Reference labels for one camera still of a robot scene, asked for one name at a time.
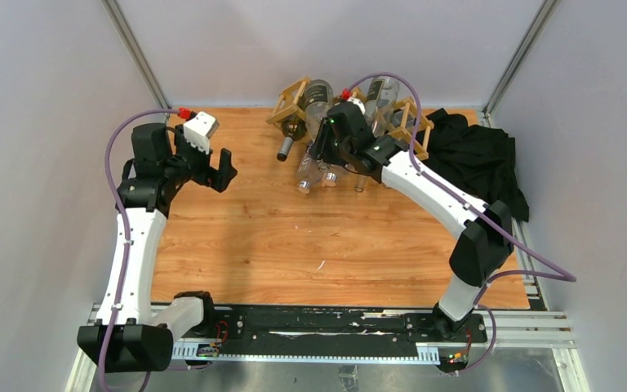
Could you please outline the dark green wine bottle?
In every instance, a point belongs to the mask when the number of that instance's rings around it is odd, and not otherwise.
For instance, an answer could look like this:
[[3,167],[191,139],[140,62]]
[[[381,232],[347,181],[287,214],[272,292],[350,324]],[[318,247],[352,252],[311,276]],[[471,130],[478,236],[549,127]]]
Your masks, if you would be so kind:
[[306,126],[305,121],[299,115],[291,114],[283,119],[279,127],[284,139],[276,158],[279,162],[285,162],[294,143],[304,137]]

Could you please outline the clear wine bottle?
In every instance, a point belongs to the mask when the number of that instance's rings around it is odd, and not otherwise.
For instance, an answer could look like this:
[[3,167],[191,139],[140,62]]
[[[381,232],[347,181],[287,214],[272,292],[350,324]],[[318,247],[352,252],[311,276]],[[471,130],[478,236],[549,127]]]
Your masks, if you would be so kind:
[[398,99],[400,86],[391,77],[377,77],[371,81],[365,103],[365,119],[374,137],[387,131]]
[[314,79],[305,88],[303,95],[305,127],[311,141],[316,141],[321,121],[332,107],[333,90],[323,79]]

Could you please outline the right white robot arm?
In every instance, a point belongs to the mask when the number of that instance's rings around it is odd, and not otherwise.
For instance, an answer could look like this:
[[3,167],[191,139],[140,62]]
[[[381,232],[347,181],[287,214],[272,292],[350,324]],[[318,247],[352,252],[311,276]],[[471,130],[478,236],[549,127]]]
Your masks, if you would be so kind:
[[445,341],[463,334],[487,280],[514,251],[509,208],[465,194],[422,166],[410,142],[375,136],[362,106],[351,100],[327,111],[311,153],[325,163],[347,163],[358,174],[397,190],[453,235],[452,276],[432,310],[432,321],[435,333]]

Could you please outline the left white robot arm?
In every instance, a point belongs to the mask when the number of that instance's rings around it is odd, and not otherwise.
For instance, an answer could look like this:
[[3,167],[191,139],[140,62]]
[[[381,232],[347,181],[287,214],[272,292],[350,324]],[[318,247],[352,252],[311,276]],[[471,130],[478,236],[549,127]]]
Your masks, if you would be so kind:
[[237,175],[228,149],[212,167],[211,137],[219,127],[205,113],[175,128],[147,123],[131,133],[133,157],[124,166],[118,199],[118,240],[111,276],[95,322],[80,327],[79,348],[102,372],[161,372],[187,332],[210,336],[217,315],[209,292],[180,292],[157,314],[151,310],[154,265],[172,200],[194,182],[217,192]]

